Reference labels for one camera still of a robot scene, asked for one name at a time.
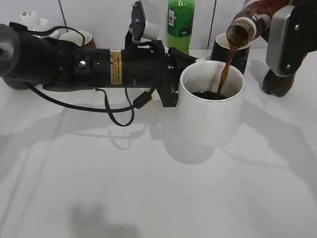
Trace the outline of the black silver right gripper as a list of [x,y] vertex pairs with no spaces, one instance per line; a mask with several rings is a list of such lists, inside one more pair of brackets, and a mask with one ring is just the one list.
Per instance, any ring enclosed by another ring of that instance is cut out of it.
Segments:
[[317,50],[317,2],[294,0],[272,17],[266,64],[278,76],[296,73],[307,54]]

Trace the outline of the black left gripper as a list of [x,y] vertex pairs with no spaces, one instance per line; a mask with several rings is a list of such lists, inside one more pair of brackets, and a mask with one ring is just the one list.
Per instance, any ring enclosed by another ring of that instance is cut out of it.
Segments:
[[152,87],[159,76],[156,87],[164,108],[176,107],[178,102],[178,94],[173,89],[177,80],[167,66],[169,62],[173,67],[187,67],[198,59],[174,47],[168,49],[167,57],[162,41],[143,42],[128,49],[109,52],[109,86]]

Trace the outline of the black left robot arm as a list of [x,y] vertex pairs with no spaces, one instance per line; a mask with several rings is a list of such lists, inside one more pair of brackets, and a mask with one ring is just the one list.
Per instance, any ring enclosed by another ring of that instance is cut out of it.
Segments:
[[178,101],[180,75],[196,58],[160,40],[137,42],[130,28],[122,50],[85,48],[30,31],[18,23],[0,26],[0,76],[27,87],[72,92],[98,88],[144,88],[132,107],[140,109],[157,92],[165,108]]

